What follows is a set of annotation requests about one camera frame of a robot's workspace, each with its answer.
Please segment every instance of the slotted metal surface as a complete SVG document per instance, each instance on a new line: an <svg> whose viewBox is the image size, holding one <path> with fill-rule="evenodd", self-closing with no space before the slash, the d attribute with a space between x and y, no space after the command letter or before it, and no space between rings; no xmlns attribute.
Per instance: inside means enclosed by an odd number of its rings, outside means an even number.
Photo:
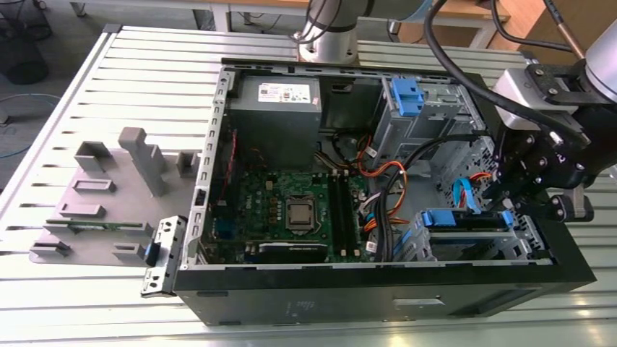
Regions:
<svg viewBox="0 0 617 347"><path fill-rule="evenodd" d="M441 69L422 46L360 42L361 64ZM449 51L492 85L522 67L515 53ZM591 223L570 232L598 282L498 315L302 326L205 327L177 298L141 299L144 269L34 265L28 248L76 167L82 140L117 148L122 127L142 127L164 152L198 150L221 57L293 61L282 36L124 27L102 34L16 176L0 195L0 343L144 346L614 346L617 341L617 185L598 178Z"/></svg>

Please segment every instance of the sticker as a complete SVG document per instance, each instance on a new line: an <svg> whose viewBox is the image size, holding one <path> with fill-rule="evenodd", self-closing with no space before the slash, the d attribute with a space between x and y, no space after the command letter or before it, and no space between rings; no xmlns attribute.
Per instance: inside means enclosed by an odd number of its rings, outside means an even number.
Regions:
<svg viewBox="0 0 617 347"><path fill-rule="evenodd" d="M373 148L372 148L370 146L366 146L365 152L366 152L366 154L368 154L372 158L374 158L376 155L377 155L377 151L373 150Z"/></svg>
<svg viewBox="0 0 617 347"><path fill-rule="evenodd" d="M377 244L374 242L366 242L366 252L377 253Z"/></svg>
<svg viewBox="0 0 617 347"><path fill-rule="evenodd" d="M309 85L262 83L257 101L261 103L310 103Z"/></svg>

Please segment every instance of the ram slot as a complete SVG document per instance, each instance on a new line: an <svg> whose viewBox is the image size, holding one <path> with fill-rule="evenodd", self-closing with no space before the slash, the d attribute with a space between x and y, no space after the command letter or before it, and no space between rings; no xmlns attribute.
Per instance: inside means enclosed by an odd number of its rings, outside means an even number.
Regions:
<svg viewBox="0 0 617 347"><path fill-rule="evenodd" d="M344 234L346 256L353 257L360 255L357 250L356 230L354 230L354 219L353 219L353 202L349 190L349 184L346 183L346 177L340 176L338 178L338 200L340 200L340 214L342 220L341 233Z"/></svg>
<svg viewBox="0 0 617 347"><path fill-rule="evenodd" d="M328 178L328 200L329 200L329 221L332 223L332 243L334 254L346 255L345 232L341 219L340 193L338 193L338 176L332 175Z"/></svg>

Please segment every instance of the motherboard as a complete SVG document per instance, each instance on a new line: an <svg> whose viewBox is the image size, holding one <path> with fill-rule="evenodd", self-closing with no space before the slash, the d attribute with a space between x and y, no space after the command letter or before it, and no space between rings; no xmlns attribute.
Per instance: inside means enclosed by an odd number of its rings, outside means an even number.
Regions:
<svg viewBox="0 0 617 347"><path fill-rule="evenodd" d="M245 172L232 215L214 219L217 261L362 262L357 209L361 176L325 172Z"/></svg>

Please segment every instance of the green circuit board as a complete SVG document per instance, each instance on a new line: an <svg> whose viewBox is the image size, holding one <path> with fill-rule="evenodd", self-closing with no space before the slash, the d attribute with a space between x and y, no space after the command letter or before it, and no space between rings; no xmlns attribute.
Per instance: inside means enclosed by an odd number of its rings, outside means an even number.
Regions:
<svg viewBox="0 0 617 347"><path fill-rule="evenodd" d="M336 232L330 219L329 179L326 173L254 172L245 173L238 188L238 202L234 220L217 227L233 229L233 235L217 243L218 253L225 263L249 262L245 251L264 242L289 242L325 244L328 262L364 262L365 242L361 241L361 226L357 220L360 198L365 193L365 181L361 176L345 176L340 179L349 189L350 208L344 210L348 220L353 221L354 249L341 252L336 248ZM312 206L312 228L294 231L288 225L288 205L292 202Z"/></svg>

